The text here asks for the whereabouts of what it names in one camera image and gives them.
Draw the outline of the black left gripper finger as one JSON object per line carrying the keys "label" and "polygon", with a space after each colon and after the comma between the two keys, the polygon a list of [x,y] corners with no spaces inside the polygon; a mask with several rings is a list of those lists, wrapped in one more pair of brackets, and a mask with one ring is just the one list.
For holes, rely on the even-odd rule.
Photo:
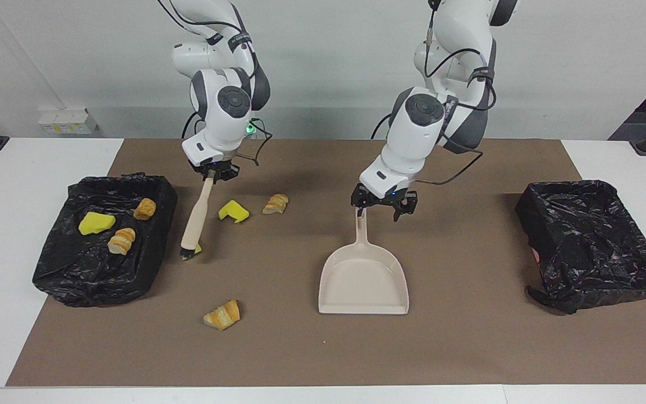
{"label": "black left gripper finger", "polygon": [[356,209],[356,217],[362,216],[370,202],[370,193],[367,190],[354,190],[351,195],[351,205]]}
{"label": "black left gripper finger", "polygon": [[397,222],[401,215],[413,214],[418,202],[417,192],[394,192],[392,195],[393,220]]}

